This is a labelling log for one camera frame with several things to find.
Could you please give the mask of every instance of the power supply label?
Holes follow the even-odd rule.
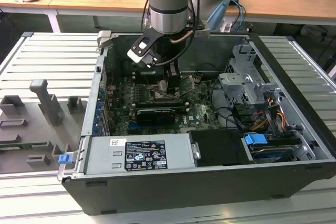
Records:
[[[126,142],[126,171],[167,168],[168,163],[164,141]]]

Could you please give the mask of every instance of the office floor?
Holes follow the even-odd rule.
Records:
[[[140,18],[125,17],[99,17],[101,28],[93,26],[93,19],[90,16],[70,16],[59,17],[60,25],[65,33],[96,33],[100,30],[112,30],[115,32],[135,32],[140,31]],[[272,35],[276,24],[253,23],[253,32],[259,35]],[[301,35],[296,37],[300,46],[313,58],[317,59],[331,38],[336,34],[336,27],[326,27],[328,35],[325,41],[321,41],[323,28],[318,26],[304,26]],[[281,35],[292,35],[299,29],[296,25],[284,25]],[[11,14],[9,19],[2,19],[0,23],[0,61],[2,61],[15,42],[24,31],[51,32],[49,20],[46,15],[37,14]],[[336,51],[336,40],[325,51],[319,64],[323,64],[328,57]]]

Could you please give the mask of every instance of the desk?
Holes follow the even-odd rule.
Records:
[[[146,0],[39,0],[15,3],[0,0],[0,8],[9,13],[48,15],[54,32],[61,32],[57,15],[141,17]],[[240,0],[246,8],[245,21],[291,24],[336,25],[336,0]],[[230,6],[226,16],[233,19],[237,8]]]
[[[336,25],[336,0],[239,0],[246,21]]]

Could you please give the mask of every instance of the white sticker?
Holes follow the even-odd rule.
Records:
[[[0,148],[0,151],[12,151],[12,150],[21,150],[20,147],[3,147]]]
[[[119,138],[119,139],[111,139],[110,146],[125,146],[127,139]]]
[[[167,162],[166,161],[156,161],[156,165],[165,165]]]

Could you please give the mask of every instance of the motherboard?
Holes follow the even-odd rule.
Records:
[[[124,77],[107,87],[111,135],[187,133],[220,128],[212,109],[213,80],[183,76],[172,94],[160,91],[160,83],[145,77],[144,83]]]

